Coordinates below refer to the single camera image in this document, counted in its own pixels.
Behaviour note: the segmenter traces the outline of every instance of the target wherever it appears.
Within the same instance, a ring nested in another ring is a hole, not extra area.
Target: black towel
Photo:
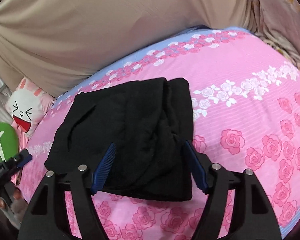
[[[48,170],[58,174],[104,154],[111,142],[117,155],[103,191],[134,198],[190,200],[191,175],[181,145],[193,138],[189,84],[183,78],[133,81],[74,99],[58,128]],[[91,186],[91,179],[86,187]]]

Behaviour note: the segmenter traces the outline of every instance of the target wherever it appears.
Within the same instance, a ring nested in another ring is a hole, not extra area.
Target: light blue bedsheet border
[[[243,29],[243,28],[238,28],[238,27],[229,27],[229,28],[226,28],[224,30],[238,30],[238,31],[244,31],[244,32],[247,32],[249,33],[248,30],[246,29]],[[119,59],[118,61],[112,63],[111,65],[105,67],[104,69],[98,71],[97,73],[95,73],[94,75],[92,75],[91,77],[89,77],[88,79],[86,79],[85,81],[81,82],[79,85],[75,86],[74,88],[72,88],[70,91],[66,92],[65,94],[59,96],[57,98],[57,101],[55,102],[55,104],[58,104],[59,101],[61,100],[64,100],[66,97],[68,97],[69,95],[73,95],[75,93],[78,92],[78,89],[80,87],[85,87],[87,86],[91,81],[93,80],[100,80],[109,70],[116,70],[118,68],[121,68],[123,67],[123,65],[126,63],[126,62],[135,62],[135,61],[138,61],[138,60],[141,60],[149,50],[162,50],[166,47],[168,47],[168,44],[173,42],[173,41],[178,41],[178,42],[185,42],[185,41],[188,41],[191,36],[195,33],[198,33],[198,34],[203,34],[203,35],[209,35],[212,33],[212,29],[199,29],[197,30],[195,27],[194,28],[190,28],[190,29],[186,29],[182,32],[180,32],[179,34],[176,34],[174,37],[172,38],[168,38],[164,41],[160,41],[158,43],[155,43],[153,45],[150,45],[148,47],[145,47],[143,49],[140,49],[136,52],[133,52],[132,54],[126,56],[126,57],[123,57],[121,59]]]

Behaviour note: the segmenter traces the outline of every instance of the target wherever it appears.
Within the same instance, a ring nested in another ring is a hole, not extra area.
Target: beige fabric
[[[300,5],[297,0],[252,0],[256,35],[300,69]]]
[[[256,30],[250,0],[3,0],[0,76],[56,97],[121,57],[194,25]]]

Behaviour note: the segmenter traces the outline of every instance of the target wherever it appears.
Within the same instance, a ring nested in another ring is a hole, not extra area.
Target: white rose pattern
[[[103,86],[102,88],[109,88],[110,86],[111,86],[111,83],[108,83],[105,86]]]
[[[153,63],[154,66],[159,66],[161,64],[163,64],[164,60],[163,59],[159,59],[156,62]]]
[[[192,38],[195,38],[195,39],[198,39],[198,38],[200,38],[200,37],[201,37],[200,34],[193,34],[193,35],[192,35]]]
[[[168,44],[168,46],[171,46],[171,45],[178,45],[179,43],[177,41],[174,41],[174,42],[171,42]]]
[[[152,56],[152,55],[154,54],[154,52],[155,52],[154,49],[149,50],[149,51],[147,52],[147,55],[148,55],[148,56]]]
[[[219,98],[221,101],[227,101],[227,99],[229,98],[228,93],[224,92],[224,91],[219,91],[217,93],[217,98]]]
[[[194,120],[202,115],[206,117],[208,114],[207,109],[212,103],[218,104],[220,102],[226,102],[228,107],[236,104],[237,101],[231,96],[242,96],[247,98],[248,93],[253,91],[253,99],[262,101],[263,96],[265,96],[266,93],[269,93],[270,85],[275,84],[280,86],[282,81],[279,80],[279,78],[284,80],[287,79],[287,76],[290,76],[291,80],[297,81],[297,77],[299,76],[298,72],[299,70],[292,63],[284,61],[279,70],[269,66],[267,71],[261,70],[258,73],[252,73],[254,77],[242,81],[239,83],[240,85],[237,86],[235,86],[235,82],[226,80],[220,87],[213,84],[211,87],[206,87],[203,90],[195,90],[193,93],[197,95],[197,97],[202,96],[205,99],[191,98],[192,106],[194,108]]]
[[[228,32],[228,34],[230,35],[230,36],[237,36],[237,33],[236,32]]]
[[[132,62],[131,61],[128,61],[127,63],[125,63],[123,66],[124,67],[127,67],[127,66],[131,66]]]
[[[162,57],[164,55],[166,55],[166,53],[164,51],[161,51],[157,55],[155,55],[155,57]]]
[[[213,43],[213,44],[211,44],[209,47],[215,49],[215,48],[217,48],[217,47],[219,47],[219,46],[220,46],[220,45],[219,45],[218,43]]]
[[[111,75],[111,76],[109,77],[109,80],[112,80],[112,79],[114,79],[114,78],[115,78],[117,75],[118,75],[117,73],[115,73],[115,74]]]
[[[226,92],[228,92],[231,89],[231,85],[229,83],[223,83],[220,87],[223,91]]]
[[[192,102],[192,107],[195,108],[198,106],[198,101],[196,98],[191,98],[191,102]]]
[[[140,64],[137,64],[133,67],[134,70],[138,69],[138,68],[141,68],[141,65]]]
[[[206,42],[213,42],[214,41],[214,38],[206,38],[206,39],[204,39]]]
[[[111,70],[109,70],[107,73],[106,73],[106,75],[107,76],[109,76],[110,74],[111,74],[111,72],[113,72],[113,70],[111,69]]]
[[[212,88],[205,88],[204,90],[201,91],[202,95],[204,97],[212,97],[214,94],[214,90]]]
[[[186,48],[186,49],[192,49],[192,48],[194,48],[194,45],[193,44],[186,44],[183,47]]]
[[[208,99],[200,100],[199,105],[202,109],[207,109],[209,106],[211,106],[210,101]]]

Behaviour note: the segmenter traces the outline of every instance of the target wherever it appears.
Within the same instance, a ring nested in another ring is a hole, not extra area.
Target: pink pillowcase
[[[55,98],[27,78],[23,78],[5,108],[28,138],[31,138]]]

